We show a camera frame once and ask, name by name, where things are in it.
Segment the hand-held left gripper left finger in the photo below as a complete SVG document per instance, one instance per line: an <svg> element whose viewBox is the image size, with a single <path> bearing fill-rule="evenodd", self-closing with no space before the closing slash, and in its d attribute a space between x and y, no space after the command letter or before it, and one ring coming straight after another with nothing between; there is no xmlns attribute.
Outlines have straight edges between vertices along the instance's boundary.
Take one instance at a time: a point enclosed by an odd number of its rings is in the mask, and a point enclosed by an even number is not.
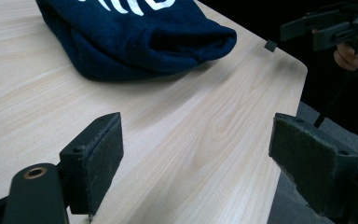
<svg viewBox="0 0 358 224"><path fill-rule="evenodd" d="M73 214L97 213L123 155L119 112L95 119L60 152L69 184L66 200Z"/></svg>

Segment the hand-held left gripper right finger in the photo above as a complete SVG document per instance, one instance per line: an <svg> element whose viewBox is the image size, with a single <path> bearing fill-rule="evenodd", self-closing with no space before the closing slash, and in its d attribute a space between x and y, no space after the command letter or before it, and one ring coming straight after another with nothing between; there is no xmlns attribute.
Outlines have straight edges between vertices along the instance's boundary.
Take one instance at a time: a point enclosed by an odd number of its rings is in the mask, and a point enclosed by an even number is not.
<svg viewBox="0 0 358 224"><path fill-rule="evenodd" d="M344 214L350 180L358 173L358 152L303 119L277 113L268 155L316 214Z"/></svg>

